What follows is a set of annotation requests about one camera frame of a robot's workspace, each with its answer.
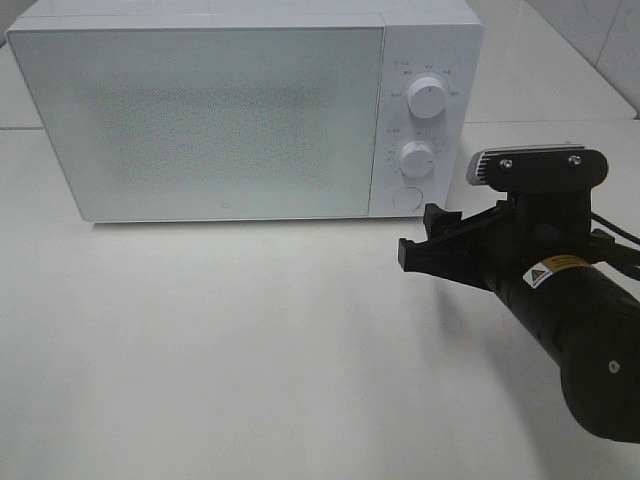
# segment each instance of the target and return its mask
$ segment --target microwave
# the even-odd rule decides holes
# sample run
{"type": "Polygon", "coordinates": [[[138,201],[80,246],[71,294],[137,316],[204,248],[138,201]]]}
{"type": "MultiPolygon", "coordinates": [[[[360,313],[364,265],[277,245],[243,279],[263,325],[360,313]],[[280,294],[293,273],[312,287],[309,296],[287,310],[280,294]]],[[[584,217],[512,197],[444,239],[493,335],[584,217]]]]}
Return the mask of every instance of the microwave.
{"type": "Polygon", "coordinates": [[[463,0],[40,0],[7,31],[93,222],[443,205],[481,39],[463,0]]]}

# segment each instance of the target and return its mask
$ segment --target yellow warning sticker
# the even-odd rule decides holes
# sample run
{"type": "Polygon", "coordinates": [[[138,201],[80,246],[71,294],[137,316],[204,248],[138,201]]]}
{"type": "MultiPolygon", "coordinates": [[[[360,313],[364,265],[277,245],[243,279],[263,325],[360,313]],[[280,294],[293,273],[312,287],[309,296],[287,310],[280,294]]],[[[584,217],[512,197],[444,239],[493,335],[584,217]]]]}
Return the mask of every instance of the yellow warning sticker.
{"type": "Polygon", "coordinates": [[[527,282],[531,288],[538,288],[547,278],[551,278],[555,273],[574,267],[591,267],[591,264],[575,255],[556,255],[555,257],[545,258],[536,263],[524,272],[522,279],[527,282]]]}

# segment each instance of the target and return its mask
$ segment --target tabletop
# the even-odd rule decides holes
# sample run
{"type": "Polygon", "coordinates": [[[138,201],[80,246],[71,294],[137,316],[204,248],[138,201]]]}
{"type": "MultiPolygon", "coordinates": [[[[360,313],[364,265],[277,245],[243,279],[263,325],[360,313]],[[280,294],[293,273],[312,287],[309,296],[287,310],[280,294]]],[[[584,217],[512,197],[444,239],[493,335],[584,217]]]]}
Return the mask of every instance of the tabletop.
{"type": "MultiPolygon", "coordinates": [[[[581,141],[631,208],[640,123],[465,126],[466,155],[581,141]]],[[[492,294],[397,264],[417,219],[92,225],[44,132],[0,131],[0,478],[636,479],[492,294]]],[[[637,283],[616,277],[640,296],[637,283]]]]}
{"type": "MultiPolygon", "coordinates": [[[[467,122],[633,119],[635,110],[524,0],[471,0],[485,37],[467,122]]],[[[40,128],[7,46],[0,129],[40,128]]]]}

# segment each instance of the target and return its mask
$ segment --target timer knob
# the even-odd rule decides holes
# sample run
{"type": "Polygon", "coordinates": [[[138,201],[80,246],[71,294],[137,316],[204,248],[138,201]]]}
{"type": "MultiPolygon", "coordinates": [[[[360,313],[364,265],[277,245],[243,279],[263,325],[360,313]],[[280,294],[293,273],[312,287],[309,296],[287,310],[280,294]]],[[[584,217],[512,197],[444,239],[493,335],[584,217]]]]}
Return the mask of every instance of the timer knob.
{"type": "Polygon", "coordinates": [[[398,163],[404,176],[419,178],[433,170],[436,158],[427,142],[409,142],[398,151],[398,163]]]}
{"type": "Polygon", "coordinates": [[[444,110],[447,86],[433,75],[414,80],[407,88],[409,110],[418,118],[432,118],[444,110]]]}

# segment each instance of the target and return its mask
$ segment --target screw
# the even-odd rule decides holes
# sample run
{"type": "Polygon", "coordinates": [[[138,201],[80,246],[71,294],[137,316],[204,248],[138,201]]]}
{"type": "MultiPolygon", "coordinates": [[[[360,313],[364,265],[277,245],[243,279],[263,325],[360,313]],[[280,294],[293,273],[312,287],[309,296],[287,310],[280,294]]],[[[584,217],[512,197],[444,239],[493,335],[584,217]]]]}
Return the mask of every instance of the screw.
{"type": "Polygon", "coordinates": [[[511,167],[513,167],[513,160],[509,158],[503,158],[502,160],[500,160],[500,163],[498,165],[500,165],[500,168],[503,170],[510,170],[511,167]]]}
{"type": "Polygon", "coordinates": [[[609,362],[609,371],[614,375],[620,371],[620,364],[615,360],[609,362]]]}
{"type": "Polygon", "coordinates": [[[571,167],[577,167],[582,163],[582,158],[577,155],[571,155],[567,160],[569,161],[569,166],[571,167]]]}

